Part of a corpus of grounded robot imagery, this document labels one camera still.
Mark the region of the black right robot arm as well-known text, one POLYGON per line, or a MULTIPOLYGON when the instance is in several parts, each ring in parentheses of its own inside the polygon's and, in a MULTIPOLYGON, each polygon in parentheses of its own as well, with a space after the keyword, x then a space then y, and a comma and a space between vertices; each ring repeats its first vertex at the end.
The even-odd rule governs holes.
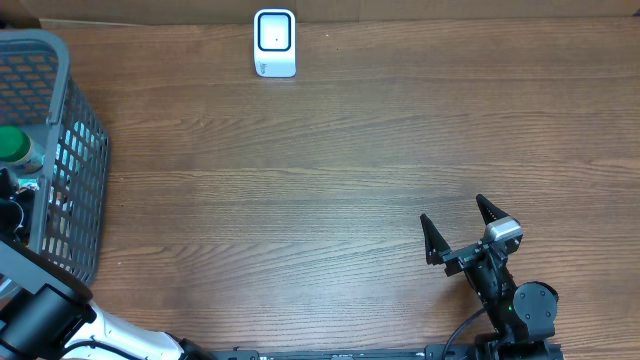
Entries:
POLYGON ((508 258, 522 242, 521 223, 485 196, 476 196, 485 224, 477 242, 453 250, 426 215, 420 216, 426 262, 442 265, 447 276, 465 275, 482 307, 472 314, 443 345, 428 345, 427 359, 562 359, 555 335, 558 292, 531 281, 515 283, 508 258))

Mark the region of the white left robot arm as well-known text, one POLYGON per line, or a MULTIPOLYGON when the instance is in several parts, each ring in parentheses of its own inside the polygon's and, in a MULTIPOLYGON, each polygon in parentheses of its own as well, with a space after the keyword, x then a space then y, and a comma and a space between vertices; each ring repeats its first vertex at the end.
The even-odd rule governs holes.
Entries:
POLYGON ((19 292, 1 309, 3 359, 211 359, 188 339, 149 331, 103 311, 76 277, 15 240, 24 210, 1 171, 1 274, 19 292))

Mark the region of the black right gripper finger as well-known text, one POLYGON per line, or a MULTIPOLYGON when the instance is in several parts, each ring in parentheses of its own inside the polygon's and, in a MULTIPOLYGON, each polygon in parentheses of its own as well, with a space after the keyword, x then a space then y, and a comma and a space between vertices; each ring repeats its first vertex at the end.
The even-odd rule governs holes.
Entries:
POLYGON ((508 213, 495 206, 482 194, 478 194, 476 196, 476 203, 486 225, 497 220, 509 217, 508 213))
POLYGON ((426 214, 420 216, 420 222, 425 238, 426 261, 430 265, 440 265, 444 262, 443 257, 448 255, 451 249, 426 214))

